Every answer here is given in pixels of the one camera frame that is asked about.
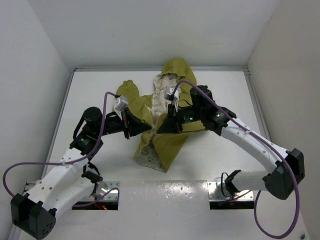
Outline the olive green hooded jacket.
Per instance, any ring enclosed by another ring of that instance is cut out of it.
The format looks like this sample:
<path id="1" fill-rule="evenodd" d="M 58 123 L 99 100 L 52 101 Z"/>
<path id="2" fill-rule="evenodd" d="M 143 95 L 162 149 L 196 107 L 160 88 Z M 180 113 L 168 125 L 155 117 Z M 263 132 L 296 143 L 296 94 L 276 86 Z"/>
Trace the olive green hooded jacket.
<path id="1" fill-rule="evenodd" d="M 173 58 L 168 60 L 162 72 L 155 76 L 154 91 L 151 95 L 140 95 L 138 87 L 131 79 L 124 81 L 116 91 L 117 95 L 128 99 L 128 108 L 133 115 L 151 126 L 150 130 L 141 135 L 133 156 L 134 161 L 164 173 L 169 170 L 189 136 L 205 130 L 203 124 L 196 121 L 185 124 L 182 133 L 157 133 L 170 103 L 165 99 L 165 91 L 176 87 L 180 80 L 188 80 L 193 84 L 197 82 L 189 64 L 182 58 Z"/>

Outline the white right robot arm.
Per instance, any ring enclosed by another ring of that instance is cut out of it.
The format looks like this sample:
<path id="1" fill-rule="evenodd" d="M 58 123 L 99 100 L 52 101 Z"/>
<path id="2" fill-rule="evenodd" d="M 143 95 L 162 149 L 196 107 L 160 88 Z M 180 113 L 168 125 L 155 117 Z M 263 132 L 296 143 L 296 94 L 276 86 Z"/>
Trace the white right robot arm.
<path id="1" fill-rule="evenodd" d="M 164 99 L 167 115 L 157 130 L 158 134 L 187 133 L 187 124 L 200 121 L 205 130 L 221 136 L 250 154 L 263 167 L 263 171 L 234 170 L 221 183 L 221 189 L 231 196 L 250 189 L 268 191 L 280 200 L 286 200 L 305 177 L 304 155 L 298 149 L 291 151 L 280 147 L 246 126 L 226 107 L 215 104 L 212 92 L 206 85 L 190 90 L 192 104 L 179 107 L 179 93 L 166 89 Z"/>

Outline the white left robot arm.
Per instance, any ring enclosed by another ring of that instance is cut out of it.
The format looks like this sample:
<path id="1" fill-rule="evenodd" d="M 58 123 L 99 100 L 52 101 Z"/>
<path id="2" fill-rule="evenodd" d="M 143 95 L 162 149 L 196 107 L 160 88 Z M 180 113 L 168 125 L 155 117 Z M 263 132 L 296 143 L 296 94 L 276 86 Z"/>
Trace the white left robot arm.
<path id="1" fill-rule="evenodd" d="M 87 169 L 103 145 L 101 137 L 123 132 L 129 139 L 150 129 L 128 107 L 120 114 L 110 112 L 106 116 L 97 107 L 87 108 L 61 160 L 24 195 L 18 193 L 11 199 L 13 224 L 36 240 L 44 239 L 61 214 L 94 193 L 103 181 L 95 169 Z"/>

